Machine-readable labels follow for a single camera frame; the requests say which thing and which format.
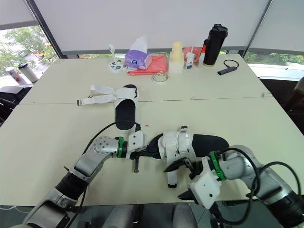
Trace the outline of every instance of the white bottle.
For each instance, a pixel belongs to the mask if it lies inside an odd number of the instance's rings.
[[[187,62],[186,62],[186,65],[185,65],[185,69],[191,69],[192,68],[192,65],[193,65],[193,61],[194,61],[194,54],[193,54],[193,47],[191,48],[191,52],[188,52],[186,54],[186,57],[187,57]]]
[[[169,58],[169,75],[182,74],[184,68],[184,55],[182,53],[182,43],[174,42]]]

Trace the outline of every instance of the white table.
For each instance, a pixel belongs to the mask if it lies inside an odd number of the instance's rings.
[[[240,69],[218,76],[228,58],[236,59]],[[214,68],[171,76],[163,86],[151,82],[151,76],[112,75],[102,59],[59,60],[0,128],[0,205],[36,205],[66,174],[63,166],[71,167],[95,133],[114,121],[113,104],[76,105],[91,84],[118,88],[130,83],[139,87],[137,121],[149,140],[187,125],[189,132],[248,146],[262,163],[286,162],[304,181],[303,135],[237,55],[220,56]],[[165,121],[159,122],[159,116]],[[104,135],[120,136],[114,127]],[[179,171],[178,187],[168,189],[161,162],[142,157],[139,173],[133,173],[132,164],[107,160],[89,186],[85,204],[178,202],[187,190],[185,168]],[[274,169],[296,188],[289,171]],[[246,193],[241,181],[223,181],[218,199],[245,199]]]
[[[239,68],[226,75],[225,59],[239,62]],[[112,59],[59,59],[53,63],[21,104],[75,104],[88,97],[92,84],[118,89],[135,84],[139,101],[195,100],[271,96],[240,55],[220,55],[214,67],[196,66],[182,75],[170,76],[165,85],[158,85],[148,76],[113,73],[107,63]]]
[[[189,132],[248,146],[262,163],[286,162],[304,181],[304,138],[272,97],[140,102],[138,114],[149,140],[187,125]],[[160,115],[166,121],[159,122]],[[113,104],[19,105],[0,128],[0,204],[37,204],[66,174],[63,166],[71,167],[94,134],[113,120]],[[104,134],[119,136],[114,127]],[[185,168],[179,170],[178,187],[168,189],[161,162],[142,157],[139,165],[139,173],[133,173],[132,161],[107,160],[89,186],[85,204],[177,202],[187,190]],[[296,189],[289,171],[274,169]],[[241,181],[224,181],[218,199],[245,199],[246,193]]]

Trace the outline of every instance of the black cable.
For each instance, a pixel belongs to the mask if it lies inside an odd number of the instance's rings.
[[[238,68],[239,63],[238,63],[237,61],[232,60],[232,59],[226,59],[226,60],[224,61],[224,65],[225,65],[227,68],[231,67],[231,66],[228,66],[228,65],[225,63],[225,62],[227,62],[227,61],[232,61],[232,62],[235,62],[235,63],[237,64],[236,68]]]
[[[291,172],[292,174],[294,175],[294,178],[296,180],[296,184],[298,186],[298,195],[301,196],[301,184],[300,184],[300,180],[299,180],[299,177],[298,175],[295,173],[295,171],[293,170],[293,168],[291,168],[289,165],[287,165],[286,163],[284,162],[281,162],[281,161],[273,161],[273,162],[270,162],[266,165],[264,165],[260,170],[259,170],[259,174],[261,175],[262,172],[264,172],[267,168],[269,168],[270,166],[273,166],[273,165],[282,165],[282,166],[285,166],[287,167]]]
[[[256,195],[258,193],[259,189],[260,189],[261,180],[260,180],[260,177],[259,177],[259,170],[257,169],[257,167],[254,164],[254,162],[251,160],[251,158],[248,156],[248,154],[246,154],[244,151],[240,150],[239,148],[229,147],[229,148],[226,148],[226,149],[222,150],[220,153],[223,154],[226,151],[237,151],[237,152],[239,152],[245,158],[247,158],[247,160],[249,161],[249,163],[252,165],[252,168],[255,171],[256,177],[258,177],[257,178],[257,182],[256,182],[256,189],[255,189],[255,192],[254,192],[254,195]]]
[[[138,130],[141,129],[140,124],[137,123],[137,122],[135,122],[135,121],[115,121],[115,122],[113,122],[113,123],[107,125],[106,127],[104,127],[102,130],[100,130],[100,131],[99,131],[99,132],[90,140],[90,142],[88,143],[88,145],[86,146],[86,148],[85,148],[85,150],[84,150],[84,152],[83,152],[82,154],[84,154],[84,153],[86,152],[86,150],[89,148],[89,146],[91,145],[91,143],[94,141],[94,139],[95,139],[101,132],[105,131],[106,129],[108,129],[109,127],[111,127],[112,125],[117,124],[117,123],[131,123],[131,124],[135,124],[135,125],[136,125],[135,131],[138,131]]]
[[[86,152],[86,150],[89,148],[89,146],[91,145],[91,143],[94,141],[94,139],[95,139],[101,132],[105,131],[106,129],[108,129],[109,127],[111,127],[111,126],[113,126],[114,124],[117,124],[117,123],[132,123],[132,124],[135,124],[135,125],[136,125],[136,127],[135,127],[135,130],[136,130],[136,131],[140,130],[140,128],[141,128],[141,127],[140,127],[140,124],[137,123],[137,122],[135,122],[135,121],[115,121],[115,122],[113,122],[113,123],[107,125],[106,127],[104,127],[102,130],[100,130],[100,131],[99,131],[99,132],[90,140],[90,142],[88,143],[88,145],[86,146],[86,148],[85,148],[85,150],[84,150],[84,152],[83,152],[82,154],[84,154],[84,153]],[[83,203],[84,203],[84,201],[85,201],[85,196],[86,196],[85,193],[86,193],[86,188],[85,188],[85,191],[84,191],[84,193],[83,193],[83,195],[82,195],[82,199],[81,199],[81,202],[80,202],[80,205],[79,205],[78,210],[76,211],[75,215],[73,216],[73,218],[70,220],[70,222],[67,224],[67,226],[66,226],[65,228],[69,228],[69,227],[72,225],[72,223],[73,223],[74,220],[76,219],[77,215],[78,215],[79,212],[81,211],[82,205],[83,205]]]
[[[82,195],[82,199],[81,199],[81,202],[80,202],[80,205],[79,205],[79,208],[78,210],[76,211],[75,215],[72,217],[72,219],[70,220],[70,222],[67,224],[66,228],[69,228],[72,223],[74,222],[74,220],[76,219],[77,215],[79,214],[79,212],[81,211],[81,208],[82,208],[82,205],[85,201],[85,196],[86,196],[86,188],[85,188],[85,191],[84,191],[84,194]]]
[[[222,222],[222,223],[226,223],[226,224],[231,225],[231,226],[237,226],[237,225],[241,225],[242,223],[244,223],[247,220],[247,218],[248,218],[248,216],[251,212],[253,196],[259,191],[260,185],[261,185],[261,180],[260,180],[259,170],[257,169],[254,162],[251,160],[251,158],[248,156],[248,154],[246,154],[241,149],[234,148],[234,147],[226,148],[226,149],[222,150],[220,153],[223,154],[226,151],[237,151],[240,154],[242,154],[245,158],[247,158],[249,163],[252,165],[252,168],[254,169],[255,174],[256,174],[256,177],[253,180],[252,185],[251,185],[251,191],[250,191],[250,196],[249,196],[249,200],[248,200],[248,204],[247,204],[247,209],[246,209],[245,214],[243,215],[243,217],[238,221],[229,221],[229,220],[224,219],[219,213],[216,216],[217,220]]]
[[[250,163],[252,162],[252,160],[251,160],[250,158],[247,157],[248,155],[245,154],[242,150],[240,150],[240,149],[238,149],[238,148],[227,148],[227,149],[223,150],[221,153],[226,152],[226,151],[230,151],[230,150],[235,150],[235,151],[240,152],[242,155],[244,155],[244,156],[248,159],[248,161],[249,161]],[[217,219],[218,221],[222,222],[222,223],[226,223],[226,224],[231,225],[231,226],[237,226],[237,225],[241,225],[242,223],[244,223],[244,222],[247,220],[247,218],[248,218],[248,216],[249,216],[249,214],[250,214],[250,212],[251,212],[252,202],[253,202],[253,196],[256,195],[256,194],[258,193],[258,191],[259,191],[260,185],[258,185],[258,182],[260,182],[260,175],[261,175],[262,172],[264,172],[267,168],[269,168],[270,166],[273,166],[273,165],[283,165],[283,166],[287,167],[287,168],[292,172],[292,174],[293,174],[294,177],[295,177],[297,186],[298,186],[298,195],[301,196],[301,184],[300,184],[300,180],[299,180],[297,174],[295,173],[295,171],[293,170],[293,168],[291,168],[289,165],[287,165],[287,164],[284,163],[284,162],[280,162],[280,161],[277,161],[277,162],[276,162],[276,161],[273,161],[273,162],[270,162],[270,163],[264,165],[264,166],[258,171],[258,173],[256,173],[256,176],[255,176],[255,178],[254,178],[254,180],[253,180],[253,182],[252,182],[252,185],[251,185],[250,196],[249,196],[249,200],[248,200],[248,204],[247,204],[247,209],[246,209],[246,211],[245,211],[244,216],[243,216],[239,221],[228,221],[228,220],[224,219],[224,218],[221,216],[221,214],[219,213],[218,209],[216,208],[216,209],[215,209],[215,210],[217,210],[217,211],[215,212],[215,214],[216,214],[216,219]]]

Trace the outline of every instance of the red plastic bag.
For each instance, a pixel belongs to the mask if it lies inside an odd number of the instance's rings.
[[[130,71],[130,75],[153,75],[159,72],[167,72],[167,59],[165,55],[152,56],[152,62],[148,69]]]

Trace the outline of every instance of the slipper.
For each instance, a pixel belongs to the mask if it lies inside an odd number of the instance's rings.
[[[116,122],[135,122],[138,103],[138,91],[135,85],[125,85],[116,91],[110,87],[91,85],[90,96],[77,100],[77,105],[104,104],[111,101],[114,101]],[[130,133],[135,130],[135,124],[117,123],[116,128],[120,133]]]

